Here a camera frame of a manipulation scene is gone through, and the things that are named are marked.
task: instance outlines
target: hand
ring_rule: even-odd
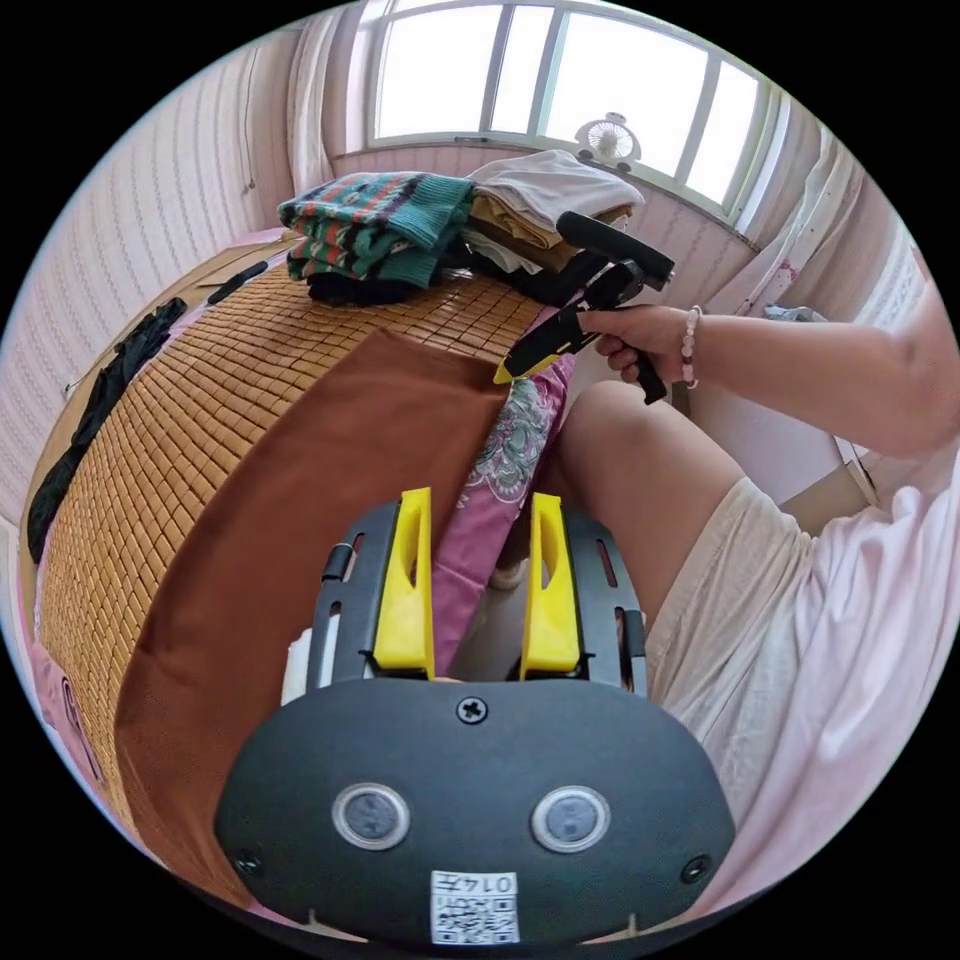
[[[597,353],[627,383],[637,381],[637,351],[646,353],[660,379],[676,383],[683,379],[680,347],[686,332],[687,311],[676,307],[640,306],[625,310],[589,311],[580,314],[580,326],[602,336]]]

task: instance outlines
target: pink bracelet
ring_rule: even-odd
[[[699,307],[691,307],[687,313],[687,329],[683,335],[683,344],[680,347],[680,371],[683,374],[683,382],[688,390],[693,390],[700,382],[693,375],[693,348],[696,339],[697,322],[703,316],[703,311]]]

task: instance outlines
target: bamboo mat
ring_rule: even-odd
[[[73,685],[108,802],[134,834],[113,736],[120,686],[161,578],[225,478],[371,331],[498,362],[539,310],[467,274],[404,304],[334,308],[281,266],[208,310],[127,389],[57,514],[38,626]]]

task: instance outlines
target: qr code sticker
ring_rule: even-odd
[[[430,875],[433,942],[453,946],[519,943],[515,873]]]

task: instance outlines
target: small fan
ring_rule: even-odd
[[[585,123],[577,131],[576,141],[581,148],[578,156],[629,173],[631,161],[640,159],[640,144],[626,122],[621,114],[608,113],[603,120]]]

